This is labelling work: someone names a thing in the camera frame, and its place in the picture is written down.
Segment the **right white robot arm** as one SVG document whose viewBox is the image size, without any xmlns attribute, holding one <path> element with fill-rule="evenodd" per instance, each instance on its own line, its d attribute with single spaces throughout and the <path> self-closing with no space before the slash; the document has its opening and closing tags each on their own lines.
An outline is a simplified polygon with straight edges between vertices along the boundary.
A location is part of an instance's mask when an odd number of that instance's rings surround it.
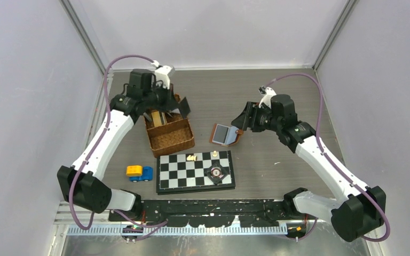
<svg viewBox="0 0 410 256">
<path fill-rule="evenodd" d="M 318 132 L 298 119 L 295 104 L 286 94 L 270 98 L 271 103 L 248 101 L 231 124 L 252 132 L 273 131 L 279 141 L 304 160 L 322 179 L 333 198 L 297 188 L 283 196 L 284 214 L 297 219 L 308 214 L 332 225 L 341 239 L 357 238 L 381 242 L 390 235 L 385 215 L 386 194 L 352 174 L 324 145 Z"/>
</svg>

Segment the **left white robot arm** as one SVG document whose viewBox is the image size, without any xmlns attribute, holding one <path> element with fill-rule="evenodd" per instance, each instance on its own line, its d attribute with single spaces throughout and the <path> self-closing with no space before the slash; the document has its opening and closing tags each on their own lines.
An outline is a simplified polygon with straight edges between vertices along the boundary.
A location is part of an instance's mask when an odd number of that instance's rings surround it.
<svg viewBox="0 0 410 256">
<path fill-rule="evenodd" d="M 175 98 L 170 79 L 175 69 L 161 66 L 154 71 L 134 69 L 125 92 L 114 96 L 110 113 L 82 155 L 71 166 L 61 166 L 57 178 L 64 199 L 94 213 L 120 210 L 130 221 L 143 212 L 141 196 L 123 189 L 111 189 L 102 181 L 106 168 L 124 136 L 148 110 L 177 111 L 183 118 L 190 113 L 187 99 Z"/>
</svg>

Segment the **brown leather card holder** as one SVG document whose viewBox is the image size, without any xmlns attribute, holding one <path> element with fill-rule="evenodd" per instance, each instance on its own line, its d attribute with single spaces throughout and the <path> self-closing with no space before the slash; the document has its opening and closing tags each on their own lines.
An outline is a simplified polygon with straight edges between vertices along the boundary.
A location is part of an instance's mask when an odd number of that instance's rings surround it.
<svg viewBox="0 0 410 256">
<path fill-rule="evenodd" d="M 239 142 L 244 131 L 236 126 L 227 126 L 215 123 L 209 139 L 210 143 L 230 147 Z"/>
</svg>

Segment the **white magnetic stripe card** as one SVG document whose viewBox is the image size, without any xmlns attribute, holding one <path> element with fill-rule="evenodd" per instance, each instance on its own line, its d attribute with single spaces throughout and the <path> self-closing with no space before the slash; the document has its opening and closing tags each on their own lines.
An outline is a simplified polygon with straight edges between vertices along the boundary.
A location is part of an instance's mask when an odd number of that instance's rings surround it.
<svg viewBox="0 0 410 256">
<path fill-rule="evenodd" d="M 166 119 L 166 115 L 164 112 L 159 112 L 159 118 L 160 118 L 160 124 L 161 125 L 166 125 L 167 123 L 167 119 Z"/>
</svg>

